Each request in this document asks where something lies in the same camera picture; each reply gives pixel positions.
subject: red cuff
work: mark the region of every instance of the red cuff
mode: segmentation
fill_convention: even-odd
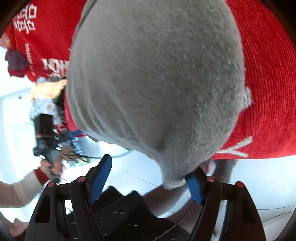
[[[35,169],[35,175],[38,178],[40,184],[43,186],[48,181],[48,176],[40,170],[40,168]]]

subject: red ribbed fabric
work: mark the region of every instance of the red ribbed fabric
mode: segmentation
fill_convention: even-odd
[[[296,154],[296,48],[258,0],[226,0],[239,28],[245,82],[252,104],[213,158],[274,158]]]

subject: beige sleeve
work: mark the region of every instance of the beige sleeve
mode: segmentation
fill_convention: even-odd
[[[34,171],[14,184],[0,182],[0,207],[24,207],[42,189]]]

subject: black cloth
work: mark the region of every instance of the black cloth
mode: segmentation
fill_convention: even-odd
[[[105,205],[105,198],[107,195],[102,194],[99,204],[95,203],[97,207],[91,208],[97,229],[105,241],[153,241],[175,225],[167,219],[153,216],[135,191],[109,206]],[[79,241],[75,222],[69,228],[70,239]],[[185,241],[188,238],[189,233],[176,226],[158,241]]]

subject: hand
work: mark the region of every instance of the hand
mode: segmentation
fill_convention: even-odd
[[[62,164],[63,159],[64,159],[63,157],[60,157],[58,160],[55,161],[53,166],[47,160],[43,159],[41,161],[40,170],[48,176],[46,167],[52,166],[50,170],[54,174],[61,174],[63,172],[63,164]]]

